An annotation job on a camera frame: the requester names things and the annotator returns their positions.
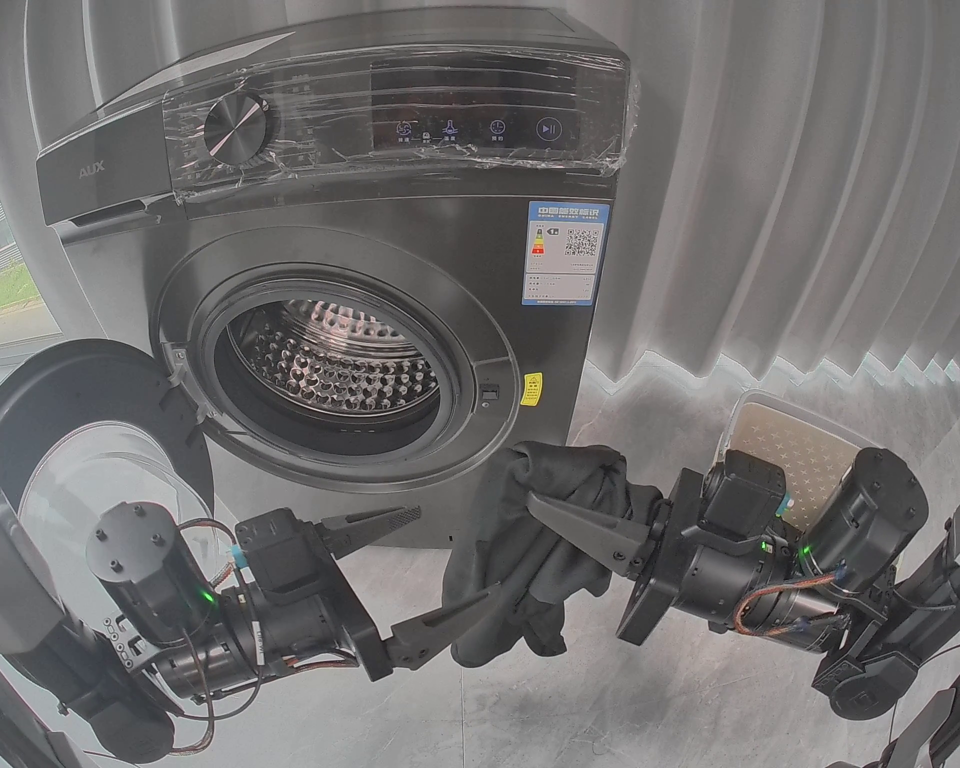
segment energy label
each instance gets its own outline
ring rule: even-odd
[[[530,203],[523,303],[593,304],[609,218],[607,204]]]

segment black garment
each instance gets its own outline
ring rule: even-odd
[[[582,588],[599,597],[610,586],[604,566],[527,512],[530,491],[617,517],[633,516],[634,498],[644,521],[661,498],[654,488],[631,490],[626,460],[604,445],[521,443],[491,456],[444,573],[445,605],[503,586],[498,609],[451,646],[462,666],[482,666],[521,637],[538,656],[558,656],[566,651],[564,600]]]

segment aux logo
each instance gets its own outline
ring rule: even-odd
[[[86,179],[86,177],[98,174],[102,170],[104,170],[104,162],[102,160],[98,160],[97,162],[93,163],[93,165],[87,165],[85,168],[81,168],[80,178]]]

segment yellow warning sticker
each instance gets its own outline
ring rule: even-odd
[[[536,405],[540,402],[542,392],[543,374],[525,373],[523,375],[523,397],[520,398],[520,405]]]

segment control panel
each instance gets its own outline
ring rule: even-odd
[[[577,71],[562,61],[429,56],[371,67],[373,148],[577,148]]]
[[[623,60],[490,47],[263,65],[167,94],[170,179],[186,199],[411,161],[611,173],[622,161],[628,81]]]

